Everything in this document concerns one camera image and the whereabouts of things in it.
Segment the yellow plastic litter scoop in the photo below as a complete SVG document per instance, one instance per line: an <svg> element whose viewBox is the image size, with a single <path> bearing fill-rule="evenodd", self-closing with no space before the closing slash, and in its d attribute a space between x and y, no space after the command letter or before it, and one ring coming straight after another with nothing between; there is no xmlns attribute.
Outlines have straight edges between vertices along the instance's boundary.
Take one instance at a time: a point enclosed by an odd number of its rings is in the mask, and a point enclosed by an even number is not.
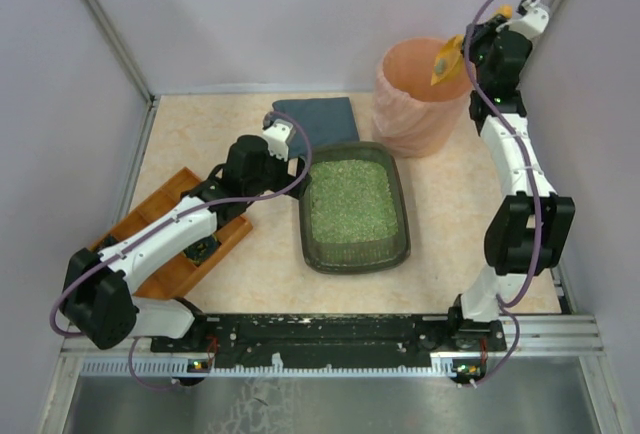
<svg viewBox="0 0 640 434"><path fill-rule="evenodd" d="M475 24L472 34L476 35L477 32L485 34L510 20L512 16L513 8L507 4L501 5L489 20L481 24ZM461 71L463 67L464 41L464 34L455 35L438 51L431 73L430 83L432 86L451 80Z"/></svg>

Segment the dark green litter box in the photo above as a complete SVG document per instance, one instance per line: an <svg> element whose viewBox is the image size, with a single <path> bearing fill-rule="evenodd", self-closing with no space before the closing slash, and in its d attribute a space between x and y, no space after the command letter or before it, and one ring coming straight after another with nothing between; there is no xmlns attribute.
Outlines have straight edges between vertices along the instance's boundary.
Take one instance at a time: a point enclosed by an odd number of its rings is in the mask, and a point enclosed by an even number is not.
<svg viewBox="0 0 640 434"><path fill-rule="evenodd" d="M311 183L299 203L305 263L356 275L401 265L411 253L405 198L394 157L375 142L314 150Z"/></svg>

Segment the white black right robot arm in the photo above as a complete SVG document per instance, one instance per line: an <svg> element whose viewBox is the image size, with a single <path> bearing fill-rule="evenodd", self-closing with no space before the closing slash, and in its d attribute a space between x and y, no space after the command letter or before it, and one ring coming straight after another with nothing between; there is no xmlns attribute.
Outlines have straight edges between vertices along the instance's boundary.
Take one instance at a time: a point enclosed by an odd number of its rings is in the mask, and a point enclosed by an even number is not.
<svg viewBox="0 0 640 434"><path fill-rule="evenodd" d="M485 264L448 312L456 340L487 338L503 309L524 298L532 281L559 263L575 203L547 180L529 136L520 74L532 36L502 14L470 25L460 52L472 82L469 114L489 150L503 200L484 236Z"/></svg>

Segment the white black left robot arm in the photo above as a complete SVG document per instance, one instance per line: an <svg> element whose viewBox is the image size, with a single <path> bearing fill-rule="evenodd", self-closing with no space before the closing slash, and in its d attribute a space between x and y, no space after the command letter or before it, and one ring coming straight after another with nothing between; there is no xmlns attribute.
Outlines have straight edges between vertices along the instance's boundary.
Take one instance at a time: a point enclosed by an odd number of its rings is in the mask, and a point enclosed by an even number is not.
<svg viewBox="0 0 640 434"><path fill-rule="evenodd" d="M56 322L56 315L62 314L78 335L102 350L127 338L190 337L199 318L193 307L179 300L141 298L136 291L177 254L252 204L280 195L299 198L308 183L311 158L304 157L299 174L289 174L293 136L291 125L276 123L261 135L239 137L225 163L158 220L99 252L76 252L49 317L52 330L69 334Z"/></svg>

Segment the dark teal folded cloth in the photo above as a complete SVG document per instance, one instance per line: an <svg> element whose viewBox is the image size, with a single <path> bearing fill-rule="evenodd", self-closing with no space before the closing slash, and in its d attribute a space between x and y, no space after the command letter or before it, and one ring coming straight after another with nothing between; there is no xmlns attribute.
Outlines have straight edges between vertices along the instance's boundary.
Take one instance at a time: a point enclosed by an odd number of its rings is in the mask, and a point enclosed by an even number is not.
<svg viewBox="0 0 640 434"><path fill-rule="evenodd" d="M281 113L295 119L313 148L360 140L348 97L281 99L272 103L272 110L278 119Z"/></svg>

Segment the black coiled item in tray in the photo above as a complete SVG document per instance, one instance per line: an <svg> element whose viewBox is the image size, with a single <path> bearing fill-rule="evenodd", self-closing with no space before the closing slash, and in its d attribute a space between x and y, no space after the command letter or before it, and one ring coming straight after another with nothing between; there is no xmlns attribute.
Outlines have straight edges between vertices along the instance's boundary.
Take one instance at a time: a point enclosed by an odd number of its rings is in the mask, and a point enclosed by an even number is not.
<svg viewBox="0 0 640 434"><path fill-rule="evenodd" d="M218 250L219 246L217 237L211 235L187 246L183 254L193 265L199 267Z"/></svg>

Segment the orange trash bin with bag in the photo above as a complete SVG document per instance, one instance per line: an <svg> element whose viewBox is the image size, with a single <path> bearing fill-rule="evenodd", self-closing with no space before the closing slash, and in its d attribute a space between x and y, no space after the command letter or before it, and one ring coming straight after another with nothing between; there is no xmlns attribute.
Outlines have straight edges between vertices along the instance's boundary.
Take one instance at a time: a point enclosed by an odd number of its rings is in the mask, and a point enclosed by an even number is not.
<svg viewBox="0 0 640 434"><path fill-rule="evenodd" d="M431 83L441 39L416 37L392 46L376 68L372 136L393 154L424 157L448 141L467 111L471 83L464 71Z"/></svg>

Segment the orange compartment tray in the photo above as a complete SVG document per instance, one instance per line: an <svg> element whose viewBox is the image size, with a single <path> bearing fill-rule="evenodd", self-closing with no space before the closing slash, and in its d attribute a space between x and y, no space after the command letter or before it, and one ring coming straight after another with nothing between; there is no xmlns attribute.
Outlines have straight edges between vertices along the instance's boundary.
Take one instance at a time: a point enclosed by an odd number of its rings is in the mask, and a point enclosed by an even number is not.
<svg viewBox="0 0 640 434"><path fill-rule="evenodd" d="M175 207L184 193L201 182L189 168L177 171L161 187L138 206L90 249L97 252L123 241L159 219ZM220 242L218 250L201 266L193 265L183 250L156 270L136 291L138 297L167 300L183 298L253 229L251 222L239 216L214 234Z"/></svg>

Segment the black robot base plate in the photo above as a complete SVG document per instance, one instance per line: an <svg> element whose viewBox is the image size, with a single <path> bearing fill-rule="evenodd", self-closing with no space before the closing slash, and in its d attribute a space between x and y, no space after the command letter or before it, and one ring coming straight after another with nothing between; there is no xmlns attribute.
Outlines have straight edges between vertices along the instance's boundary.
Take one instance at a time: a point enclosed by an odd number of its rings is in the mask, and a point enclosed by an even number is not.
<svg viewBox="0 0 640 434"><path fill-rule="evenodd" d="M429 367L436 352L504 352L499 321L430 314L202 314L181 339L154 337L154 353L214 357L218 368Z"/></svg>

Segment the aluminium frame post left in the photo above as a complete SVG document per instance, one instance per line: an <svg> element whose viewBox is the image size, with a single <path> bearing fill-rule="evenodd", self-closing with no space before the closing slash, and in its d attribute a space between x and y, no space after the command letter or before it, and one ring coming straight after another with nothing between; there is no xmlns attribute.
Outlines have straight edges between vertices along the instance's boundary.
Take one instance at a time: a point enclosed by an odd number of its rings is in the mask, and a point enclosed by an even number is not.
<svg viewBox="0 0 640 434"><path fill-rule="evenodd" d="M138 62L135 60L131 49L127 46L123 36L117 30L113 20L103 7L101 1L81 1L129 81L133 84L145 102L147 104L152 104L155 100L155 95L149 88L146 77Z"/></svg>

